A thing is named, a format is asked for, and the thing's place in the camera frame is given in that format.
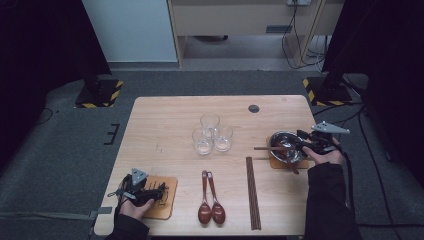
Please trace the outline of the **white cabinet panel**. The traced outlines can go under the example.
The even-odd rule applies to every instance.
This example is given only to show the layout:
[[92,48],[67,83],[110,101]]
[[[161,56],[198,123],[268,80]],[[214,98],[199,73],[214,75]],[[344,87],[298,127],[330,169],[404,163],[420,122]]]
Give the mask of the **white cabinet panel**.
[[108,62],[176,62],[167,0],[82,0]]

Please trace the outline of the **person's left hand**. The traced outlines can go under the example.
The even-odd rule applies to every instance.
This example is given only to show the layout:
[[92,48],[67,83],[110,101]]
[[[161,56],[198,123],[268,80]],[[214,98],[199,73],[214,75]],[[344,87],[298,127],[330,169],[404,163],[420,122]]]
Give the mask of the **person's left hand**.
[[130,200],[123,199],[119,213],[136,220],[141,220],[143,216],[153,207],[154,200],[149,199],[143,206],[137,207]]

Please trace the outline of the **square wooden coaster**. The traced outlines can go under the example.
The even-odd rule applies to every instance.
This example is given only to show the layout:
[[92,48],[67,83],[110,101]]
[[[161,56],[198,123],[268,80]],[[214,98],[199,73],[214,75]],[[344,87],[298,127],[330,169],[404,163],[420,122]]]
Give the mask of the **square wooden coaster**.
[[160,200],[156,200],[153,207],[144,215],[145,218],[166,220],[172,215],[178,180],[176,177],[149,176],[145,188],[157,189],[162,183],[165,190]]
[[[278,160],[271,151],[268,151],[270,166],[273,169],[290,169],[289,165],[283,161]],[[297,169],[308,169],[310,167],[309,161],[307,159],[303,159],[301,161],[293,162],[293,166]]]

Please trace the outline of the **red-brown wooden spoon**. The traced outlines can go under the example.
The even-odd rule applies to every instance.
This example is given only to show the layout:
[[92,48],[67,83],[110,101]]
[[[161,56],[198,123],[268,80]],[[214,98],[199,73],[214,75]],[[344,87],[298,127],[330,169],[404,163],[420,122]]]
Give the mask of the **red-brown wooden spoon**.
[[220,204],[217,198],[214,178],[211,172],[207,173],[208,182],[211,188],[212,198],[213,198],[213,206],[212,206],[212,219],[215,223],[222,225],[226,220],[226,212],[223,206]]
[[198,220],[201,224],[208,224],[212,217],[212,210],[207,201],[207,171],[202,172],[202,202],[198,209]]
[[289,166],[289,168],[291,169],[291,171],[298,175],[299,172],[297,170],[297,168],[292,164],[291,159],[289,158],[289,151],[288,149],[282,144],[282,143],[278,143],[277,147],[279,147],[279,152],[282,155],[282,157],[287,161],[287,165]]

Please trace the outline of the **black curtain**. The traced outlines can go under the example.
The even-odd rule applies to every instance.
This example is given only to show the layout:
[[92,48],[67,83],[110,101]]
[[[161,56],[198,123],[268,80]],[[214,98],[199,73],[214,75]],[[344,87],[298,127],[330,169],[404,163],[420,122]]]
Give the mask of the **black curtain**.
[[109,72],[82,0],[0,0],[0,169],[51,90]]
[[345,0],[323,71],[368,77],[391,158],[424,187],[424,0]]

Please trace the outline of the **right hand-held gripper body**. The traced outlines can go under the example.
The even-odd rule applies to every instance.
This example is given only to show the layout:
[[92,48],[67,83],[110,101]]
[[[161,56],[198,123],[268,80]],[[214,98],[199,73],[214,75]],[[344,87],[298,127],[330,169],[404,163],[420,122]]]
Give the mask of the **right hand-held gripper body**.
[[333,135],[350,133],[349,129],[326,121],[313,125],[311,129],[312,131],[306,132],[303,138],[309,141],[308,147],[318,154],[327,154],[334,150],[341,151],[340,145],[334,142]]

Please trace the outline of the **person's right hand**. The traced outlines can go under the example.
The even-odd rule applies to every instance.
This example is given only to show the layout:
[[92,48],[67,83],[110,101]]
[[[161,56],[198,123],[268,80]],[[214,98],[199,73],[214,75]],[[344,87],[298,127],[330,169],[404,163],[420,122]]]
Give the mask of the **person's right hand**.
[[344,157],[339,150],[334,150],[324,155],[317,154],[312,149],[306,146],[304,146],[302,150],[316,165],[323,163],[341,165],[344,162]]

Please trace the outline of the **clear glass cup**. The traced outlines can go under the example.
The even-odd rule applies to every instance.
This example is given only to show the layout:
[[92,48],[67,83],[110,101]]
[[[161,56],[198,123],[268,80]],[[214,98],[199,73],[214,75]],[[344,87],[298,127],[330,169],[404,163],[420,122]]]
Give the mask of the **clear glass cup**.
[[200,123],[203,134],[208,138],[212,138],[220,123],[220,117],[214,113],[205,113],[201,116]]
[[192,132],[193,147],[197,154],[208,155],[213,148],[211,132],[207,128],[196,128]]
[[217,151],[226,152],[231,148],[233,129],[230,126],[217,126],[214,131],[214,146]]

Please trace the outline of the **light wooden desk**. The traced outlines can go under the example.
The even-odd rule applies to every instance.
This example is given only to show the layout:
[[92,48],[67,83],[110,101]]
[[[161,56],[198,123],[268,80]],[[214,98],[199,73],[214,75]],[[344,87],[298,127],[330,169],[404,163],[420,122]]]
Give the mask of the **light wooden desk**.
[[315,36],[335,30],[345,0],[167,0],[177,59],[183,62],[189,36],[284,35],[296,65],[306,62]]

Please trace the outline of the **bundle of wooden chopsticks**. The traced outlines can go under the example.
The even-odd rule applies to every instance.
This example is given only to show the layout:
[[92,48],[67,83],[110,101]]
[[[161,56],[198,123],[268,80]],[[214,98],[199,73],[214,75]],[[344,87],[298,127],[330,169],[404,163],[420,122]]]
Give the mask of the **bundle of wooden chopsticks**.
[[247,173],[247,183],[248,183],[251,229],[260,230],[261,219],[260,219],[259,205],[258,205],[257,192],[256,192],[253,159],[251,157],[246,158],[246,173]]

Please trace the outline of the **long grey floor tape strip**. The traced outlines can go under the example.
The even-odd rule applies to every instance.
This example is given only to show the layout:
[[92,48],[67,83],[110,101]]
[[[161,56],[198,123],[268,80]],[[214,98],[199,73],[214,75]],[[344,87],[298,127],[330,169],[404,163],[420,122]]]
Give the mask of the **long grey floor tape strip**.
[[76,213],[53,213],[53,212],[0,212],[0,218],[46,218],[63,220],[95,220],[99,214],[111,214],[112,207],[100,207],[91,211],[88,215]]

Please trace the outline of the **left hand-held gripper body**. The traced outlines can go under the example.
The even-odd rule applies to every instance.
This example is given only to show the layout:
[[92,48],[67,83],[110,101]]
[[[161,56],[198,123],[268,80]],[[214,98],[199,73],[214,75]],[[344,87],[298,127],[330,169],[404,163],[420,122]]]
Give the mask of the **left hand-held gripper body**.
[[148,200],[154,198],[154,193],[145,189],[148,174],[133,168],[121,184],[121,195],[127,197],[135,206],[143,206]]

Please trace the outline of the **stainless steel bowl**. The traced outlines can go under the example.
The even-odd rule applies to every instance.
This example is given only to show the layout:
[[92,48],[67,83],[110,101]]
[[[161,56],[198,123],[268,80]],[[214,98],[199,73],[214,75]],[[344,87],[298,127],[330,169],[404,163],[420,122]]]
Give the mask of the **stainless steel bowl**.
[[[295,133],[287,131],[279,131],[274,133],[268,143],[270,147],[277,147],[278,143],[282,143],[289,151],[289,158],[291,162],[297,162],[304,159],[301,149],[296,147],[295,141],[303,141],[302,138],[298,137]],[[282,157],[279,151],[271,151],[271,153],[280,161],[287,163],[287,161]]]

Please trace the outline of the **black stand base striped edge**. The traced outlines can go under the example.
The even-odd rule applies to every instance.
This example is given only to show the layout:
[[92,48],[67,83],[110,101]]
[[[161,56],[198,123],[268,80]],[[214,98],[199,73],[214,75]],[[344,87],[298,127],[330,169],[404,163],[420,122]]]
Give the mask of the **black stand base striped edge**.
[[84,86],[75,100],[76,108],[112,107],[120,93],[123,82],[116,79],[96,79]]
[[331,85],[325,77],[308,77],[302,83],[313,106],[341,106],[352,103],[352,97],[345,86]]

